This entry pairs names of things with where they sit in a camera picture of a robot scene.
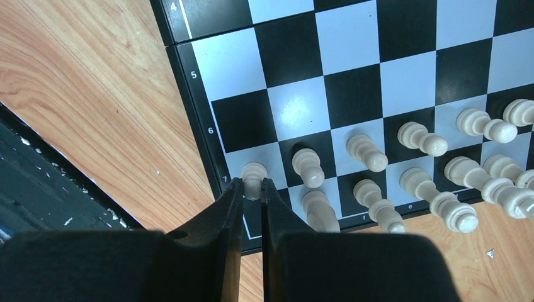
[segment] white debris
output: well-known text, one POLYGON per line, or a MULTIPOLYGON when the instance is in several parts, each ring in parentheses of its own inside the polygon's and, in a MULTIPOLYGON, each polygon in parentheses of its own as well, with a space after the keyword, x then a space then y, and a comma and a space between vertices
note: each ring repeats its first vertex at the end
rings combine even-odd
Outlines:
POLYGON ((69 220, 65 221, 65 223, 63 223, 64 226, 67 226, 69 223, 71 223, 72 221, 72 217, 69 218, 69 220))
POLYGON ((112 209, 108 208, 108 212, 110 212, 111 215, 113 215, 113 220, 117 220, 118 219, 118 216, 115 214, 115 211, 113 211, 112 209))

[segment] chess piece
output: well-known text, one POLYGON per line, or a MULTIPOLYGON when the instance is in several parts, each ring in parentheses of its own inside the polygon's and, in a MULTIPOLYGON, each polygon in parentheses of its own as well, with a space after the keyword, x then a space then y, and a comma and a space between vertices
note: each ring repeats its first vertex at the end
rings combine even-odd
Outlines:
POLYGON ((484 162, 484 170, 493 178, 506 177, 517 187, 534 190, 534 170, 523 171, 516 162, 502 154, 490 156, 484 162))
POLYGON ((472 159, 455 157, 445 166, 445 177, 459 186, 476 188, 482 199, 500 204, 510 217, 534 220, 534 191, 516 187, 508 178, 492 178, 472 159))
POLYGON ((354 197, 362 206, 369 208, 369 217, 388 233, 404 233, 406 227, 395 205, 382 198, 380 187, 370 179, 359 181, 353 190, 354 197))
POLYGON ((243 195, 249 200, 258 200, 261 195, 261 182, 267 177, 267 169, 257 162, 250 162, 243 167, 243 195))
POLYGON ((302 198, 308 225, 317 232, 339 233, 336 212, 323 192, 311 191, 302 198))
POLYGON ((517 136, 517 127, 498 118, 490 119, 489 114, 482 110, 469 108, 456 119, 456 127, 461 132, 475 137, 484 134, 488 140, 509 143, 517 136))
POLYGON ((347 152, 373 172, 384 171, 387 167, 387 157, 367 135, 357 134, 351 137, 347 142, 347 152))
POLYGON ((475 208, 459 202, 451 192, 439 192, 430 175, 420 168, 403 173, 400 186, 411 196, 428 201, 430 212, 443 219, 445 226, 453 232, 470 233, 479 225, 475 208))
POLYGON ((292 165, 307 187, 316 188, 324 182, 321 160, 315 151, 309 148, 300 149, 293 155, 292 165))
POLYGON ((428 129, 414 121, 402 125, 397 132, 399 142, 410 149, 420 149, 430 156, 442 156, 447 152, 447 141, 435 134, 428 133, 428 129))
POLYGON ((517 99, 504 109, 503 119, 518 127, 534 124, 534 101, 517 99))

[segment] wood grain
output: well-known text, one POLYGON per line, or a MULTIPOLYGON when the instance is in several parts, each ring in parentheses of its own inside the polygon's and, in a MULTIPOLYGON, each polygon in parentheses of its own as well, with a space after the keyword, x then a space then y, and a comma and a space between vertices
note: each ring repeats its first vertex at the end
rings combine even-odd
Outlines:
MULTIPOLYGON (((148 0, 3 1, 0 101, 147 228, 212 202, 148 0)), ((470 235, 429 215, 407 227, 439 246, 465 301, 532 301, 534 223, 477 211, 470 235)), ((261 255, 243 257, 241 301, 263 299, 261 276, 261 255)))

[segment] white pawn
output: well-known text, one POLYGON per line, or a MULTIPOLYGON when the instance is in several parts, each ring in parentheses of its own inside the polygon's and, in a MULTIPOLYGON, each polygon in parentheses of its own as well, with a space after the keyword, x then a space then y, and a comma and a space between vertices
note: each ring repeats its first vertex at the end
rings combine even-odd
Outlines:
POLYGON ((484 162, 484 170, 493 178, 506 177, 517 187, 534 190, 534 170, 523 171, 516 162, 502 154, 490 156, 484 162))
POLYGON ((447 152, 447 141, 435 134, 428 133, 428 129, 414 121, 402 125, 397 132, 399 142, 410 149, 420 149, 430 156, 442 156, 447 152))
POLYGON ((534 101, 517 99, 504 110, 503 119, 518 127, 534 124, 534 101))
POLYGON ((406 227, 395 205, 382 198, 380 187, 370 179, 359 181, 353 190, 354 197, 362 206, 369 208, 369 218, 388 233, 405 233, 406 227))
POLYGON ((324 172, 321 160, 315 151, 309 148, 300 149, 293 155, 292 160, 295 173, 300 175, 307 187, 316 188, 324 182, 324 172))
POLYGON ((428 201, 430 212, 443 219, 445 226, 453 232, 470 233, 479 225, 475 208, 459 202, 451 192, 439 192, 430 175, 420 168, 403 173, 400 186, 411 196, 428 201))
POLYGON ((351 137, 347 142, 347 152, 373 172, 384 171, 387 167, 387 157, 367 135, 357 134, 351 137))
POLYGON ((302 198, 302 207, 308 225, 317 232, 339 233, 336 212, 323 192, 311 191, 302 198))
POLYGON ((267 177, 267 169, 257 162, 250 162, 243 167, 243 195, 248 200, 258 200, 261 196, 261 182, 267 177))
POLYGON ((509 143, 517 136, 517 127, 498 118, 491 119, 487 112, 469 108, 456 119, 456 127, 461 132, 475 137, 484 134, 488 140, 509 143))
POLYGON ((472 159, 455 157, 445 166, 445 177, 459 186, 476 188, 482 199, 500 204, 510 217, 534 220, 534 191, 518 188, 508 178, 492 178, 472 159))

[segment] wooden table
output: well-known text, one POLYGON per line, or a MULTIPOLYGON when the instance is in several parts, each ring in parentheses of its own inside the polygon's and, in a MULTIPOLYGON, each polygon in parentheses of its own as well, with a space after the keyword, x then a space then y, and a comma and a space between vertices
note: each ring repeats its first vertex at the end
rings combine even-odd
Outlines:
MULTIPOLYGON (((213 201, 148 0, 3 1, 0 101, 147 228, 213 201)), ((532 301, 534 223, 476 209, 468 235, 431 215, 407 228, 440 248, 465 301, 532 301)), ((243 257, 241 301, 263 299, 261 276, 261 255, 243 257)))

